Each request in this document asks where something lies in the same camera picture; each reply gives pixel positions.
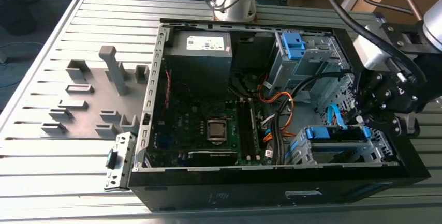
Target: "gray block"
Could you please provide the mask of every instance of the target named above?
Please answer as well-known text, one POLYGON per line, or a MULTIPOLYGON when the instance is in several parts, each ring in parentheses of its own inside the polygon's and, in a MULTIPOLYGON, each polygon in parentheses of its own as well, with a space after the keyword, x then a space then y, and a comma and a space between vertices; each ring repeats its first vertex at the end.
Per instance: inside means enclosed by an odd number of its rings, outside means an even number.
POLYGON ((111 46, 102 46, 102 49, 99 51, 99 57, 104 60, 108 69, 110 69, 110 75, 112 78, 112 82, 115 84, 118 93, 120 96, 126 95, 128 89, 124 83, 124 75, 122 74, 120 67, 118 65, 116 59, 115 59, 116 49, 111 46))
POLYGON ((123 132, 138 133, 139 130, 139 120, 136 115, 132 118, 132 121, 128 122, 126 115, 122 116, 122 121, 119 123, 123 132))
MULTIPOLYGON (((118 68, 119 68, 119 71, 122 72, 123 79, 126 81, 127 80, 127 72, 126 72, 126 69, 124 69, 124 66, 123 66, 123 62, 118 62, 118 68)), ((110 73, 108 70, 106 71, 106 76, 108 77, 110 82, 114 82, 112 77, 111 77, 111 73, 110 73)))
POLYGON ((147 83, 150 78, 150 67, 147 65, 136 65, 134 74, 136 83, 147 83))
POLYGON ((84 60, 71 60, 66 71, 72 80, 84 80, 84 72, 90 71, 90 67, 84 60))
POLYGON ((67 108, 52 108, 50 109, 48 114, 55 120, 67 120, 74 118, 72 113, 67 108))
POLYGON ((70 109, 87 109, 88 103, 83 100, 60 100, 58 106, 70 109))
POLYGON ((60 122, 44 122, 42 123, 42 130, 50 135, 62 135, 68 129, 60 122))
POLYGON ((95 131, 103 137, 116 137, 118 130, 112 123, 95 124, 95 131))
POLYGON ((115 109, 102 109, 99 115, 106 122, 115 122, 120 119, 120 114, 115 109))
POLYGON ((66 91, 68 93, 91 94, 94 93, 94 87, 91 84, 68 84, 66 91))

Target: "small black tab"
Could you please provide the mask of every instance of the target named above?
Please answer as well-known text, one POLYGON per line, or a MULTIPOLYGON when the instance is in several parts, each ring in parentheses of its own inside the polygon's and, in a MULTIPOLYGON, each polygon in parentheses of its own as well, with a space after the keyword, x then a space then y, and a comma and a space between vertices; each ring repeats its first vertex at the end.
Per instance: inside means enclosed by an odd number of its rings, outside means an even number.
POLYGON ((106 167, 110 169, 115 168, 118 152, 114 149, 110 150, 108 159, 106 161, 106 167))

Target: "metal bracket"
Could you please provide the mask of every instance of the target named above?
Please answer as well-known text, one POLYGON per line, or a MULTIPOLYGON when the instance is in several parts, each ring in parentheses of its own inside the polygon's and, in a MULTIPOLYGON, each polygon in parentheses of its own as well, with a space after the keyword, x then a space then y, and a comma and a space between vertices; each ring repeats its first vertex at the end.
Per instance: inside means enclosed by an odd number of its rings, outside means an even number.
POLYGON ((110 151, 106 167, 108 168, 104 191, 127 191, 132 167, 136 137, 130 132, 116 135, 115 145, 110 151))

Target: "blue latch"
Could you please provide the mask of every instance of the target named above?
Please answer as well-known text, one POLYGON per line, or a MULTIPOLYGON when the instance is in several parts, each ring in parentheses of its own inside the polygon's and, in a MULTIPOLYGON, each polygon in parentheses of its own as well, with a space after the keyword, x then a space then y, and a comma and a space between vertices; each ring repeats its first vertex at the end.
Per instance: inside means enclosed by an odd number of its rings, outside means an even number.
POLYGON ((306 54, 306 42, 301 39, 299 33, 283 32, 283 43, 290 60, 301 60, 306 54))
POLYGON ((365 136, 367 139, 371 138, 371 132, 370 132, 370 129, 367 127, 363 127, 363 132, 365 132, 365 136))
POLYGON ((326 127, 310 127, 306 129, 307 139, 329 139, 330 134, 326 127))

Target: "black hose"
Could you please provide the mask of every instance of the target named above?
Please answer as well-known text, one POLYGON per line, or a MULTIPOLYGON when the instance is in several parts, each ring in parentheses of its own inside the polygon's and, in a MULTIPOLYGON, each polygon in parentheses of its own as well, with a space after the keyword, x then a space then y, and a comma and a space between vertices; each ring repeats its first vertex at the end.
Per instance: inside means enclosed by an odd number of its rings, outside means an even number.
POLYGON ((390 56, 391 62, 399 63, 405 68, 412 72, 412 75, 408 77, 416 86, 422 86, 426 81, 426 75, 424 74, 418 65, 409 59, 409 57, 399 51, 390 43, 381 39, 373 32, 365 29, 365 27, 355 22, 350 17, 337 0, 329 0, 334 11, 339 15, 343 22, 350 26, 350 28, 361 34, 375 46, 378 46, 390 56))
POLYGON ((374 5, 374 6, 378 6, 381 8, 386 8, 386 9, 390 9, 390 10, 394 10, 394 11, 398 11, 398 12, 402 12, 402 13, 406 13, 406 14, 410 14, 413 15, 413 11, 410 9, 406 9, 406 8, 401 8, 401 7, 397 7, 397 6, 393 6, 393 5, 389 5, 389 4, 383 4, 383 3, 379 3, 379 2, 375 2, 374 0, 365 0, 369 4, 374 5))

